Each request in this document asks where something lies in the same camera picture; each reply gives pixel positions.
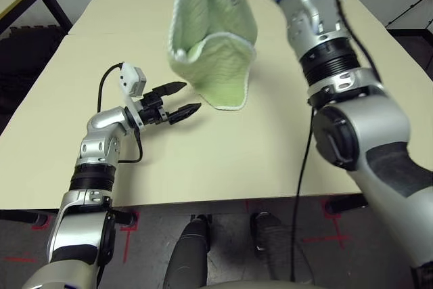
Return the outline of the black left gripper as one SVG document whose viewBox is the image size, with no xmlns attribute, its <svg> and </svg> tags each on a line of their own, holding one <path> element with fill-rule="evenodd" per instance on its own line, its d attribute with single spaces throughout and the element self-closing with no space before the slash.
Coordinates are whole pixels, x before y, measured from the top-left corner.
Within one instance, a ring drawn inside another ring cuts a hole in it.
<svg viewBox="0 0 433 289">
<path fill-rule="evenodd" d="M 137 100 L 135 107 L 143 125 L 159 125 L 165 122 L 175 124 L 198 111 L 202 106 L 201 103 L 187 104 L 171 113 L 167 113 L 163 108 L 162 96 L 172 95 L 186 85 L 187 83 L 181 81 L 170 82 L 153 88 L 150 92 L 145 93 L 140 100 Z"/>
</svg>

